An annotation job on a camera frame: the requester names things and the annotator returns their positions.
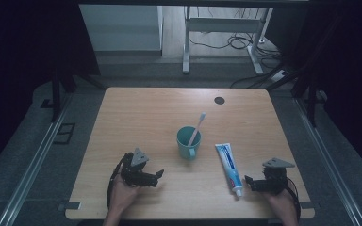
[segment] toothpaste tube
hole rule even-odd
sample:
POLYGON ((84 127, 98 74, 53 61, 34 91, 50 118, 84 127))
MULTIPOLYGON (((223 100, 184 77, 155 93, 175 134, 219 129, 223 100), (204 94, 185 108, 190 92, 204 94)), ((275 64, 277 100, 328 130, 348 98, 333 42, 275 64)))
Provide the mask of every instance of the toothpaste tube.
POLYGON ((238 197, 242 196, 242 182, 239 179, 237 166, 235 165, 234 157, 231 151, 231 144, 223 143, 216 144, 217 152, 222 159, 222 164, 224 165, 225 173, 227 176, 227 181, 232 187, 238 197))

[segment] gray carpet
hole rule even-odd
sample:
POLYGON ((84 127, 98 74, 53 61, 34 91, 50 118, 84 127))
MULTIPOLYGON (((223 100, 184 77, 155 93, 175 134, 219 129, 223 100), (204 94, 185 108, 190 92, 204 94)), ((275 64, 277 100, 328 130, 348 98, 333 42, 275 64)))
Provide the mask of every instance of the gray carpet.
MULTIPOLYGON (((254 74, 253 67, 245 62, 248 61, 246 58, 239 58, 234 63, 227 60, 221 60, 226 63, 219 63, 218 59, 204 61, 196 57, 192 60, 188 75, 182 74, 179 58, 131 58, 133 60, 121 64, 110 61, 100 62, 102 76, 93 77, 109 87, 229 88, 234 81, 254 74)), ((74 78, 78 88, 63 121, 75 124, 74 134, 69 144, 52 145, 14 225, 100 224, 99 221, 69 220, 64 216, 64 211, 58 210, 60 204, 70 198, 75 177, 104 96, 102 90, 77 76, 74 78)), ((245 80, 237 83, 235 88, 245 88, 252 83, 252 79, 245 80)), ((301 225, 353 225, 319 158, 313 141, 308 136, 299 110, 290 97, 288 91, 291 86, 292 84, 286 84, 276 89, 271 93, 271 99, 316 208, 316 216, 302 220, 301 225)), ((49 84, 35 90, 33 105, 0 156, 0 216, 50 125, 51 109, 40 108, 43 100, 50 98, 49 84)), ((362 210, 360 157, 328 119, 321 105, 317 107, 316 120, 321 137, 362 210)), ((137 222, 138 225, 153 223, 158 224, 158 222, 137 222)), ((226 222, 217 223, 218 225, 226 224, 226 222)), ((234 223, 250 225, 246 221, 234 223)))

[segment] wooden table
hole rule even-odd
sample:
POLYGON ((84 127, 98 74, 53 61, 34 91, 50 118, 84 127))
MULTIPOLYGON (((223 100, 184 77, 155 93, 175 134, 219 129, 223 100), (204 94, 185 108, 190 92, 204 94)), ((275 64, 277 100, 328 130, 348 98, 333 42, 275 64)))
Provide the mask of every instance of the wooden table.
MULTIPOLYGON (((145 187, 126 219, 274 218, 245 184, 238 200, 226 182, 216 143, 231 143, 239 176, 264 179, 262 163, 273 157, 296 165, 268 92, 264 89, 109 88, 94 125, 67 218, 105 218, 108 179, 125 153, 139 147, 149 157, 143 171, 164 170, 157 187, 145 187), (218 105, 214 99, 223 97, 218 105), (176 133, 195 126, 202 112, 197 157, 179 156, 176 133)), ((301 202, 309 202, 297 167, 287 169, 301 202)), ((314 217, 304 209, 302 218, 314 217)))

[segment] teal cup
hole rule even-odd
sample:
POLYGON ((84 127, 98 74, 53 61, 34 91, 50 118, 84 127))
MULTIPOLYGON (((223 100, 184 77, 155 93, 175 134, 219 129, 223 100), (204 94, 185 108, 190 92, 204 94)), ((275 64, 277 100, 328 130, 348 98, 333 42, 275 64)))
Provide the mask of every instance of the teal cup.
POLYGON ((183 158, 188 160, 193 160, 196 158, 196 152, 198 151, 199 145, 201 144, 202 136, 198 131, 195 139, 192 141, 192 144, 188 146, 189 140, 192 137, 194 130, 195 128, 192 126, 185 126, 178 130, 177 133, 178 151, 183 158))

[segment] black round grommet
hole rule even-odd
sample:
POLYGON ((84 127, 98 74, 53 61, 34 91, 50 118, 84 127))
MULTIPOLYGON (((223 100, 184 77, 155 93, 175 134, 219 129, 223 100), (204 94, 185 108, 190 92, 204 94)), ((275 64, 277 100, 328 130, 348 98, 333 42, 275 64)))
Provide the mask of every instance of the black round grommet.
POLYGON ((217 105, 222 105, 225 103, 225 100, 223 97, 216 97, 214 98, 214 102, 217 104, 217 105))

